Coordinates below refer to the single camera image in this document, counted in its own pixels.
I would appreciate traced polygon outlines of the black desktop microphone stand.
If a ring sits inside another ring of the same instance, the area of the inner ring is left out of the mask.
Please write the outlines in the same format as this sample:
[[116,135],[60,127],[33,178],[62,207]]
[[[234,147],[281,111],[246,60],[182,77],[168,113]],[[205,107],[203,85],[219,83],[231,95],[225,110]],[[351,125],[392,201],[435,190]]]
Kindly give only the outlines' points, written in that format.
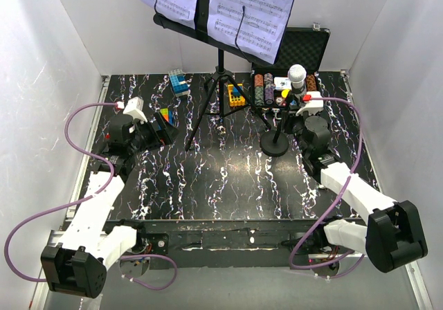
[[289,93],[286,97],[286,106],[281,111],[281,120],[276,130],[269,130],[260,136],[260,148],[264,154],[270,157],[283,156],[289,148],[289,140],[282,133],[289,119],[290,105],[294,101],[294,95]]

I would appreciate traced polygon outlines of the white microphone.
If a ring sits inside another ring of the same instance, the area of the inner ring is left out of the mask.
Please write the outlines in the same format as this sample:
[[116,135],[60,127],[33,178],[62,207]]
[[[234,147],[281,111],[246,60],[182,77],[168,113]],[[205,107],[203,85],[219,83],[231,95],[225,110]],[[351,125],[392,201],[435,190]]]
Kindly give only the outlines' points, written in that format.
[[291,92],[295,98],[300,100],[307,92],[305,83],[307,77],[306,69],[300,64],[294,64],[289,68],[287,77],[291,81]]

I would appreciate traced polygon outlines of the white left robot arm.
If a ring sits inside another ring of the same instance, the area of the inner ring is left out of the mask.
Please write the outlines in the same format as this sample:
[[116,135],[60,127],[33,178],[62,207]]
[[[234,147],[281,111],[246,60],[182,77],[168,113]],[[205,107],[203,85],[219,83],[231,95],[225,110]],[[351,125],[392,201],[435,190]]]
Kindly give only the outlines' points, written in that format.
[[138,116],[115,115],[108,136],[98,151],[105,161],[93,164],[91,186],[104,188],[100,194],[88,190],[91,199],[80,204],[69,227],[55,246],[46,246],[41,262],[49,289],[54,292],[96,298],[107,271],[126,252],[138,255],[148,246],[138,227],[121,224],[101,234],[139,154],[171,145],[179,130],[159,112],[154,123]]

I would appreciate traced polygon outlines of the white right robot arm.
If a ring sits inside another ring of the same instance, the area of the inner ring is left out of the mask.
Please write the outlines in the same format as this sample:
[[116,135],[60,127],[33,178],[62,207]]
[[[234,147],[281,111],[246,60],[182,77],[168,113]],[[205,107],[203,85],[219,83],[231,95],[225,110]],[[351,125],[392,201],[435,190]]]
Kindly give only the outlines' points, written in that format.
[[345,201],[364,221],[359,225],[324,212],[293,247],[289,256],[292,269],[302,268],[293,259],[309,236],[318,251],[328,253],[336,246],[357,251],[382,273],[427,256],[417,207],[382,194],[342,162],[329,147],[331,133],[326,119],[290,111],[282,122],[282,128],[297,141],[308,175],[336,193],[336,200]]

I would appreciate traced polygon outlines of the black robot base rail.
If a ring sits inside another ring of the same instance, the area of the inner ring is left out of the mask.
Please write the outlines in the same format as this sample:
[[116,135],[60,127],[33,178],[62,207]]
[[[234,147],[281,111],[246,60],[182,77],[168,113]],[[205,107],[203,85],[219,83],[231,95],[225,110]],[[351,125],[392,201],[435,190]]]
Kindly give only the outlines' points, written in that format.
[[312,219],[271,220],[110,220],[136,229],[136,250],[165,255],[179,268],[287,267],[297,241]]

